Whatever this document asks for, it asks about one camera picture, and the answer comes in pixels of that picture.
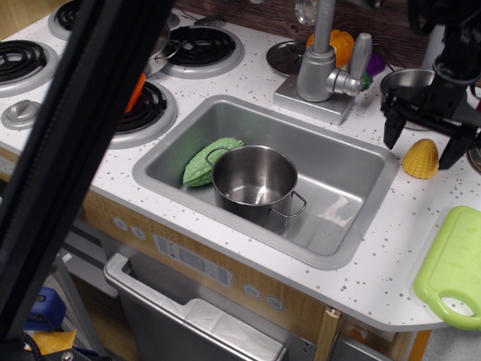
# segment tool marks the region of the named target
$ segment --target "green cutting board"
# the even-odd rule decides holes
[[[481,212],[454,207],[446,216],[414,281],[416,295],[444,322],[481,331]],[[442,300],[457,299],[473,316],[455,312]]]

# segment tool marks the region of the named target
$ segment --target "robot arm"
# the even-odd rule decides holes
[[[466,90],[481,78],[481,2],[408,0],[411,28],[427,35],[445,26],[443,52],[433,64],[429,86],[392,86],[381,107],[386,116],[384,142],[392,149],[409,120],[450,137],[440,159],[448,169],[481,142],[481,113],[467,104]],[[420,26],[419,17],[426,23]]]

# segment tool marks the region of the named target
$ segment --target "cutting board handle hole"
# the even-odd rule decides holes
[[[454,312],[463,316],[474,316],[474,312],[463,302],[451,297],[442,297],[441,300]]]

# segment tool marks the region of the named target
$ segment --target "stove knob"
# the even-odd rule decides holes
[[[40,111],[41,104],[30,100],[22,100],[7,108],[2,114],[2,122],[6,128],[22,130],[33,127]]]

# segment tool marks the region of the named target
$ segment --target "faucet handle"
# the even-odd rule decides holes
[[[364,72],[368,67],[373,51],[371,34],[362,32],[355,40],[351,56],[350,74],[335,68],[325,82],[325,88],[330,93],[357,96],[364,83]]]
[[[355,40],[354,49],[351,57],[351,78],[361,80],[368,67],[371,54],[373,52],[373,40],[371,34],[362,32]]]

